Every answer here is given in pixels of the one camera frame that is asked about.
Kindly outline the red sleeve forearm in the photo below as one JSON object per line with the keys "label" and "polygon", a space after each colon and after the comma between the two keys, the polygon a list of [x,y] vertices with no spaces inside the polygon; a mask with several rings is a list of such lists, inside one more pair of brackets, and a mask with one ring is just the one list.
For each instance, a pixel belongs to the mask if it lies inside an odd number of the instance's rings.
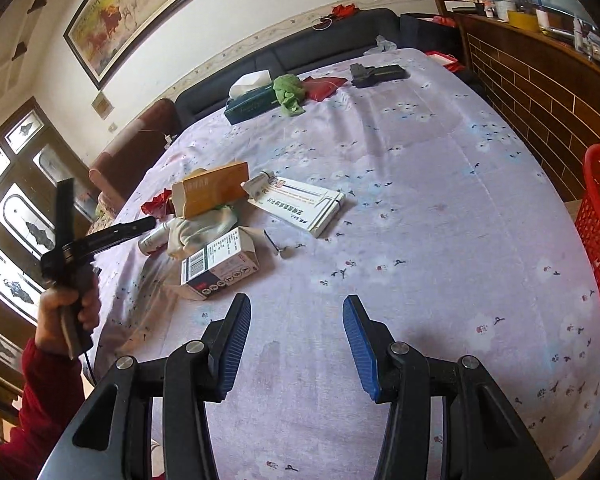
{"label": "red sleeve forearm", "polygon": [[0,445],[0,479],[35,479],[85,400],[77,360],[43,351],[29,340],[22,371],[19,425]]}

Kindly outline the person left hand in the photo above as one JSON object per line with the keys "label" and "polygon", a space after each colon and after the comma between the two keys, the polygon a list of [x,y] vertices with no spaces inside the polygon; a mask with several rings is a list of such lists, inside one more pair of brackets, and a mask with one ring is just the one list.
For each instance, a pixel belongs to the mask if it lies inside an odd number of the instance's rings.
{"label": "person left hand", "polygon": [[34,334],[36,348],[75,359],[78,352],[70,330],[79,325],[85,333],[91,333],[99,324],[101,307],[97,274],[93,275],[92,284],[86,292],[53,284],[42,293],[38,303],[38,325]]}

